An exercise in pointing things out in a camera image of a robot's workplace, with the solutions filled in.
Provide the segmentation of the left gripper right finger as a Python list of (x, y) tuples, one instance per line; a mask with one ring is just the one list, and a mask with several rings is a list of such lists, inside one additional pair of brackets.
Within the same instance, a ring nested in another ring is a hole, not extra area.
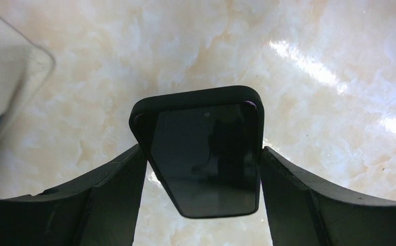
[(327, 181), (270, 147), (260, 172), (274, 245), (396, 245), (396, 201)]

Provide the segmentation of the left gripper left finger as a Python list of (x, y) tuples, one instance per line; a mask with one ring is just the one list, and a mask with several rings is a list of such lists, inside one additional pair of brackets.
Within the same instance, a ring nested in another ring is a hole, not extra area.
[(0, 245), (132, 245), (146, 167), (135, 145), (40, 194), (0, 199)]

